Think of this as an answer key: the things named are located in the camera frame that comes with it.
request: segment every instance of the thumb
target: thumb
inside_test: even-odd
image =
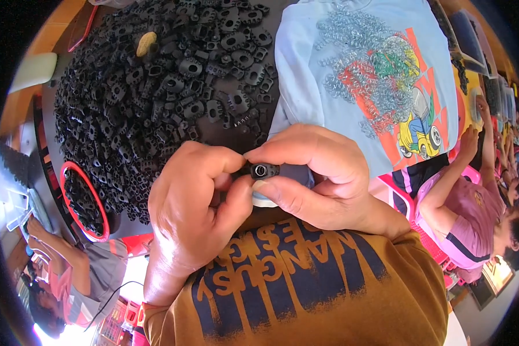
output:
[[[231,185],[225,201],[219,205],[213,232],[221,232],[230,238],[252,213],[251,176],[241,176]]]
[[[330,218],[329,215],[339,209],[335,200],[284,176],[258,180],[252,189],[269,198],[287,213],[318,228],[323,228],[325,221]]]

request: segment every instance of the brown t-shirt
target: brown t-shirt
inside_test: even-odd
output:
[[[173,305],[145,305],[155,345],[442,345],[442,270],[394,242],[289,219],[235,234]]]

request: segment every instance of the electric cord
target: electric cord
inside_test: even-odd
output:
[[[108,303],[112,300],[113,298],[113,295],[116,294],[117,291],[119,291],[122,287],[124,287],[126,284],[128,283],[131,283],[131,282],[134,282],[134,283],[137,283],[139,285],[141,285],[142,287],[144,287],[144,285],[138,281],[127,281],[126,283],[122,284],[120,287],[117,287],[115,291],[113,291],[112,295],[110,296],[110,298],[108,299],[108,301],[106,301],[106,303],[104,304],[104,306],[100,309],[100,311],[98,311],[96,313],[96,315],[94,315],[94,318],[92,319],[92,321],[90,321],[89,323],[89,326],[83,330],[83,333],[86,332],[91,326],[92,326],[92,323],[94,323],[94,321],[96,320],[96,317],[98,317],[98,315],[100,315],[100,313],[104,310],[105,307],[108,306]]]

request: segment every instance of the cartoon car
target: cartoon car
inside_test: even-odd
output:
[[[421,155],[423,160],[428,160],[439,154],[442,144],[440,131],[432,125],[435,119],[433,95],[430,95],[429,107],[419,88],[413,88],[412,93],[413,110],[407,121],[400,122],[398,144],[404,157],[409,158],[415,153]]]

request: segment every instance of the light blue t-shirt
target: light blue t-shirt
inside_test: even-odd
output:
[[[456,145],[448,43],[425,0],[299,1],[283,12],[275,60],[270,137],[324,126],[358,143],[371,177]]]

